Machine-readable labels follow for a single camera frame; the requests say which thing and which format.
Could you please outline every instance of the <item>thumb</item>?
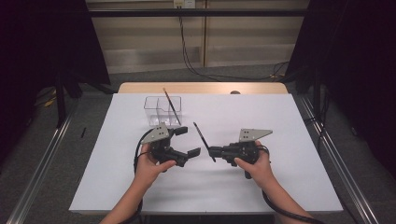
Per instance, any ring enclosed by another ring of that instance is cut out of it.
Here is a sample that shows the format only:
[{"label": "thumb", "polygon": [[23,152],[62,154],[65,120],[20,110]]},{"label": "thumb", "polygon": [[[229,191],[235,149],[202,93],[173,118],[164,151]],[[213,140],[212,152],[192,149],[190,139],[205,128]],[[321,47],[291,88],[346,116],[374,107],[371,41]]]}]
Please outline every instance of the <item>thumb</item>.
[{"label": "thumb", "polygon": [[243,161],[240,158],[235,158],[234,161],[239,167],[241,167],[242,169],[248,171],[249,173],[250,173],[250,170],[253,168],[252,164],[247,163],[247,162]]},{"label": "thumb", "polygon": [[176,161],[166,161],[166,162],[158,165],[158,168],[160,169],[161,172],[163,172],[175,165],[176,165]]}]

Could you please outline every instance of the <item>person's right hand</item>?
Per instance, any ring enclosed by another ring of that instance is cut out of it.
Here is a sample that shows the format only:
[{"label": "person's right hand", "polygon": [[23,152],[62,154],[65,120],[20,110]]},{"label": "person's right hand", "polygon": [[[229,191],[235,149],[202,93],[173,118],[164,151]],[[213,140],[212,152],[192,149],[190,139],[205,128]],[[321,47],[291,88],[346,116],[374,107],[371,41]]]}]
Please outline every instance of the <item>person's right hand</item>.
[{"label": "person's right hand", "polygon": [[[256,141],[256,146],[260,147],[262,143]],[[275,180],[275,177],[271,169],[269,155],[262,150],[260,150],[259,155],[259,159],[254,164],[250,164],[239,158],[235,158],[234,161],[239,167],[249,172],[256,184],[264,189]]]}]

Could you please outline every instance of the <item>human hand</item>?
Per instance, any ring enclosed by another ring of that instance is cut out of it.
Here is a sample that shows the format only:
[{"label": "human hand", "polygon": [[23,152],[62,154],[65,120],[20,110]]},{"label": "human hand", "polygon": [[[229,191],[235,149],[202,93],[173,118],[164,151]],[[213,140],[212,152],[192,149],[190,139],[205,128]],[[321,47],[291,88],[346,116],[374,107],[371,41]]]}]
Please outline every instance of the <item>human hand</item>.
[{"label": "human hand", "polygon": [[157,163],[149,152],[149,144],[144,144],[140,150],[133,183],[141,184],[148,189],[160,173],[176,165],[176,161],[166,161],[158,165]]},{"label": "human hand", "polygon": [[[260,147],[262,143],[256,141],[256,146]],[[239,167],[249,172],[256,184],[264,189],[275,180],[275,177],[271,169],[269,155],[262,150],[259,151],[259,155],[259,159],[254,164],[245,162],[240,158],[235,158],[234,161]]]}]

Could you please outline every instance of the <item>person's left hand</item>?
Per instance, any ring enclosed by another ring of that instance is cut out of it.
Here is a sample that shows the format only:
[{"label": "person's left hand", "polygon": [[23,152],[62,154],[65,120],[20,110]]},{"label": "person's left hand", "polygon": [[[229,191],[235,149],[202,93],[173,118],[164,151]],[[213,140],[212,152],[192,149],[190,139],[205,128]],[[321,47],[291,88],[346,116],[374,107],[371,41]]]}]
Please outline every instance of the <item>person's left hand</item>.
[{"label": "person's left hand", "polygon": [[157,163],[149,152],[149,144],[144,144],[140,150],[134,182],[149,188],[160,173],[176,165],[175,161],[166,161],[158,165]]}]

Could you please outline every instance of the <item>human arm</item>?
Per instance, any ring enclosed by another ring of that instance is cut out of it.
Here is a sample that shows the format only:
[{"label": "human arm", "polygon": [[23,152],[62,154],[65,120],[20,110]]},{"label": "human arm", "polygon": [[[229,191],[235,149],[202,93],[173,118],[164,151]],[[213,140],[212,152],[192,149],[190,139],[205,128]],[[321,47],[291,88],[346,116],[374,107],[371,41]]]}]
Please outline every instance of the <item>human arm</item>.
[{"label": "human arm", "polygon": [[[262,144],[256,141],[256,145],[261,146]],[[273,204],[293,214],[311,217],[277,182],[267,153],[261,150],[260,157],[254,164],[247,163],[239,158],[235,158],[235,162],[239,167],[250,173],[256,184],[265,192]],[[283,215],[279,215],[279,218],[283,224],[304,223]]]},{"label": "human arm", "polygon": [[158,175],[174,165],[176,165],[175,161],[166,161],[157,165],[157,161],[149,153],[149,144],[143,145],[131,186],[101,221],[101,224],[121,223],[131,217]]}]

